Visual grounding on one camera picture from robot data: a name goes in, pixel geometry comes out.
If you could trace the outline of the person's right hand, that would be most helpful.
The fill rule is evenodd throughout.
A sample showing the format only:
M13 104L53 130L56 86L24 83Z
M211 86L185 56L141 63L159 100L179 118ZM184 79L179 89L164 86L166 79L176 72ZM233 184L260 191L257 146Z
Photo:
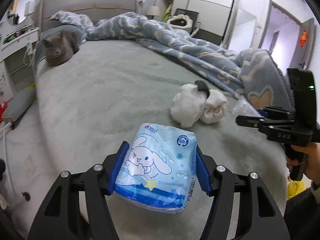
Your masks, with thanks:
M313 181L319 186L320 182L320 152L319 143L311 142L306 147L291 146L295 151L302 152L308 156L307 161L305 161L304 174L308 179Z

